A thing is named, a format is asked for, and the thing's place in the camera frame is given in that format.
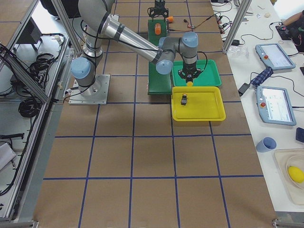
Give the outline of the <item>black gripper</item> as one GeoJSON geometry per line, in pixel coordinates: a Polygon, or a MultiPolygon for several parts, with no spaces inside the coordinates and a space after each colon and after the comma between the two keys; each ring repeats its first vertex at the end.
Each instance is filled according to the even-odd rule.
{"type": "Polygon", "coordinates": [[[165,0],[155,0],[154,6],[148,8],[148,15],[151,18],[155,18],[158,16],[168,18],[169,9],[165,7],[165,0]]]}
{"type": "Polygon", "coordinates": [[[183,63],[182,70],[178,71],[178,75],[185,80],[193,80],[201,74],[201,69],[197,68],[196,63],[183,63]]]}

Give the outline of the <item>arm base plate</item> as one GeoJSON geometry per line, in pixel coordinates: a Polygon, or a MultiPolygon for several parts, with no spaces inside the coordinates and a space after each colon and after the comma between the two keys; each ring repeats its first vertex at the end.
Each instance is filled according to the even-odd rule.
{"type": "Polygon", "coordinates": [[[68,103],[70,105],[105,105],[107,104],[110,75],[96,75],[95,83],[83,93],[79,89],[72,90],[68,103]]]}

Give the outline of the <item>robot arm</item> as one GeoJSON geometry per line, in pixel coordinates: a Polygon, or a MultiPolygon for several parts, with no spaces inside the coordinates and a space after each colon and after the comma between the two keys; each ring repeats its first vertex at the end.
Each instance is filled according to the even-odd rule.
{"type": "Polygon", "coordinates": [[[71,65],[72,73],[84,93],[88,88],[97,85],[95,70],[103,56],[102,39],[112,39],[127,45],[129,49],[156,65],[159,74],[171,72],[176,53],[183,60],[183,68],[178,72],[186,82],[197,78],[202,70],[197,68],[198,36],[195,32],[186,32],[181,38],[160,38],[158,46],[147,41],[114,19],[111,9],[112,0],[80,0],[78,10],[87,24],[87,38],[80,58],[71,65]]]}

